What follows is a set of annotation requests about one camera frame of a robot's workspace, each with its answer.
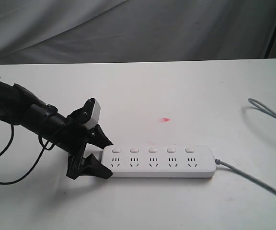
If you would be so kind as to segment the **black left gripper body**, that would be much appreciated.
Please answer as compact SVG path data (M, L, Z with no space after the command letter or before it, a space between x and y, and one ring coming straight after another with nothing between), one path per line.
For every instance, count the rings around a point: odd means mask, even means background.
M55 136L56 144L69 153L66 176L71 179L79 177L79 167L89 140L88 129L80 123L82 108L67 117L55 114L57 128L60 129Z

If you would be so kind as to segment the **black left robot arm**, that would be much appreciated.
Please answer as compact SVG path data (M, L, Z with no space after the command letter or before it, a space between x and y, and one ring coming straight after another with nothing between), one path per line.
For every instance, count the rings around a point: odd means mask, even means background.
M84 157L87 144L104 149L112 142L98 124L100 105L96 99L88 99L84 106L64 117L58 109L46 104L19 84L12 86L0 81L0 120L10 124L11 138L14 126L21 125L37 134L42 150L55 146L68 156L67 177L79 176L110 178L113 173L102 165L93 154Z

